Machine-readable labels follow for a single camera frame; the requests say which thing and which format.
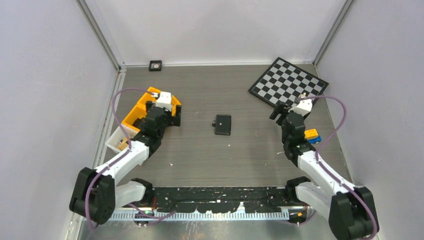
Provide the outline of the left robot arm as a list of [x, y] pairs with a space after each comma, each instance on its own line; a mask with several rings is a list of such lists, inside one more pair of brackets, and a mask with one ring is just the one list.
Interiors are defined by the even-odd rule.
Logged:
[[161, 146], [165, 130], [181, 125], [182, 106], [175, 104], [175, 113], [147, 101], [146, 116], [136, 120], [139, 132], [130, 139], [130, 145], [113, 159], [96, 168], [83, 168], [77, 175], [69, 210], [102, 225], [116, 208], [138, 203], [148, 207], [154, 200], [153, 185], [141, 178], [132, 178], [124, 185], [119, 182], [134, 167], [142, 165]]

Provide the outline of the black leather card holder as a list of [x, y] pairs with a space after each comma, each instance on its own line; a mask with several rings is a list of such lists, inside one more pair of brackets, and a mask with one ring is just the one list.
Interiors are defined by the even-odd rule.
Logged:
[[217, 114], [212, 122], [215, 135], [230, 136], [232, 129], [232, 116], [228, 114]]

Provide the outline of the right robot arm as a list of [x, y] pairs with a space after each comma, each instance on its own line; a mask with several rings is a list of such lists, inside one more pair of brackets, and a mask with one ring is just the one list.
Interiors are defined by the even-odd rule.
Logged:
[[305, 137], [305, 116], [312, 104], [290, 107], [278, 103], [269, 118], [281, 127], [283, 152], [288, 160], [308, 174], [287, 181], [285, 198], [301, 202], [323, 216], [338, 240], [373, 238], [379, 230], [372, 192], [341, 177]]

